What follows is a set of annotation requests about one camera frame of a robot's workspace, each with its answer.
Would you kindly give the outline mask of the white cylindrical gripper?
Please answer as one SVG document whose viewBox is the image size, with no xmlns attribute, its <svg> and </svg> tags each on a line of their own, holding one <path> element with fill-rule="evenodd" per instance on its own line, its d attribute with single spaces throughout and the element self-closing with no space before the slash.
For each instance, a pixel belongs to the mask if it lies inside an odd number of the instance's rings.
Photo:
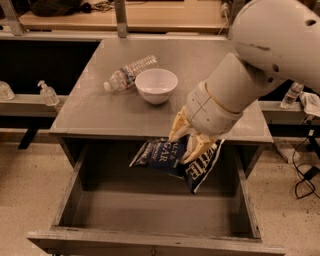
<svg viewBox="0 0 320 256">
<path fill-rule="evenodd" d="M 177 113 L 169 134 L 170 141 L 188 135 L 180 162 L 186 164 L 199 158 L 219 135 L 229 132 L 242 115 L 242 112 L 231 113 L 220 107 L 207 92 L 206 83 L 200 82 L 188 94 L 186 105 Z M 190 133 L 191 125 L 198 132 Z"/>
</svg>

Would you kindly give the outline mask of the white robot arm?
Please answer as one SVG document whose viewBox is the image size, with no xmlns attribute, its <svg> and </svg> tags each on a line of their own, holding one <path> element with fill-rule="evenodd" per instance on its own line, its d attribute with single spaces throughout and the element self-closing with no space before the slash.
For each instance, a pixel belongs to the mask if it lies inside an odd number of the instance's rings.
<svg viewBox="0 0 320 256">
<path fill-rule="evenodd" d="M 234 48 L 187 96 L 169 139 L 187 135 L 186 164 L 197 159 L 258 98 L 289 79 L 320 87 L 320 18 L 298 0 L 251 0 L 231 28 Z"/>
</svg>

